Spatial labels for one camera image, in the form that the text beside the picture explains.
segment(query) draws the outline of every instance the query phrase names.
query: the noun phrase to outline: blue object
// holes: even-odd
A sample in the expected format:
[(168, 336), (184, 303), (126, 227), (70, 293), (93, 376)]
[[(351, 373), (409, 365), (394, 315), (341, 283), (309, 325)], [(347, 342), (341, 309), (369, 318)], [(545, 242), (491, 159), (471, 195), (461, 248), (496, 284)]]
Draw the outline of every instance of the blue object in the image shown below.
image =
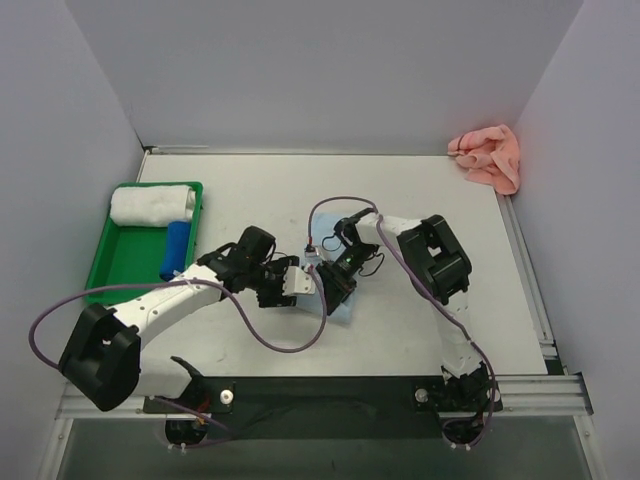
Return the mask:
[[(333, 227), (339, 220), (349, 215), (340, 215), (339, 213), (316, 213), (311, 219), (311, 236), (316, 245), (320, 245), (322, 239), (333, 235)], [(331, 260), (337, 259), (344, 251), (344, 246), (337, 238), (327, 239), (324, 243), (325, 247), (333, 250), (339, 248), (334, 252), (327, 252), (328, 257)], [(307, 262), (316, 265), (317, 261)], [(328, 321), (333, 323), (349, 324), (351, 323), (351, 312), (355, 302), (356, 292), (349, 295), (343, 303), (336, 308), (336, 310), (329, 315)], [(322, 303), (320, 302), (320, 294), (316, 291), (313, 295), (298, 295), (297, 308), (304, 310), (305, 312), (314, 313), (318, 316), (322, 315)]]
[(167, 246), (160, 267), (160, 278), (165, 282), (175, 277), (173, 272), (184, 271), (190, 233), (191, 223), (189, 222), (171, 222), (167, 226)]

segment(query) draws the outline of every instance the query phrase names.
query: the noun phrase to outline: white tabletop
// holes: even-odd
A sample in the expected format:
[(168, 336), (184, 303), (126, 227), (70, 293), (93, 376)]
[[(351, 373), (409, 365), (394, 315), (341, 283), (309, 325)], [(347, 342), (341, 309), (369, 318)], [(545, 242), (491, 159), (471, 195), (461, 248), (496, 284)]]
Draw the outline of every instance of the white tabletop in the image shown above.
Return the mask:
[[(273, 234), (279, 251), (301, 255), (309, 209), (334, 195), (369, 198), (387, 215), (441, 214), (471, 259), (473, 335), (496, 373), (545, 374), (497, 199), (490, 187), (463, 177), (447, 157), (150, 155), (140, 181), (204, 185), (198, 256), (237, 241), (249, 225)], [(351, 215), (361, 208), (335, 202), (323, 211)], [(143, 356), (179, 355), (205, 375), (439, 375), (434, 314), (387, 257), (378, 274), (358, 280), (351, 325), (328, 325), (305, 352), (280, 354), (261, 346), (231, 302), (222, 302), (160, 335)], [(297, 309), (259, 309), (251, 291), (239, 298), (257, 330), (281, 346), (306, 342), (320, 322)]]

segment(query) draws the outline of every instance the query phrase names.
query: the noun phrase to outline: gray wall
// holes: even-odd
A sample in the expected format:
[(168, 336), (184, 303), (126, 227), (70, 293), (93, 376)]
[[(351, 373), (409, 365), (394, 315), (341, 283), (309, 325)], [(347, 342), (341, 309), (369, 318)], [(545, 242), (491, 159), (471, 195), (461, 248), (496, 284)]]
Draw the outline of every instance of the gray wall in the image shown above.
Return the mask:
[(145, 145), (442, 153), (513, 124), (581, 0), (67, 0)]
[[(109, 191), (142, 151), (61, 0), (2, 2), (0, 63), (0, 472), (29, 479), (62, 377), (31, 354), (28, 327), (84, 285)], [(56, 360), (77, 311), (42, 329)]]
[(640, 3), (587, 0), (518, 122), (516, 209), (612, 478), (640, 472)]

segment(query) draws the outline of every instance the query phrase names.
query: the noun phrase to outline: pink towel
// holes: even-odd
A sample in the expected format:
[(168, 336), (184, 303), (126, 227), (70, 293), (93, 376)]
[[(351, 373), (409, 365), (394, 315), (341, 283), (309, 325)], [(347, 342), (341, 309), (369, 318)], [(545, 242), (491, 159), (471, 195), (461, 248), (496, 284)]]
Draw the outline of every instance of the pink towel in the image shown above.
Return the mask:
[(493, 185), (502, 195), (516, 193), (520, 187), (520, 147), (506, 125), (465, 133), (449, 142), (448, 155), (468, 168), (467, 180)]

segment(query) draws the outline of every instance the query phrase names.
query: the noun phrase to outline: rolled white towel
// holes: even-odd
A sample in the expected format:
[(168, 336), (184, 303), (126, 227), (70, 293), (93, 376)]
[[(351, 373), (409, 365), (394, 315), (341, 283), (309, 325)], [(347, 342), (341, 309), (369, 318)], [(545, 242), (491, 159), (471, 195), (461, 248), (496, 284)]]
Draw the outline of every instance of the rolled white towel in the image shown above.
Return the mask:
[(111, 220), (121, 227), (166, 227), (190, 222), (196, 192), (188, 185), (120, 187), (111, 196)]

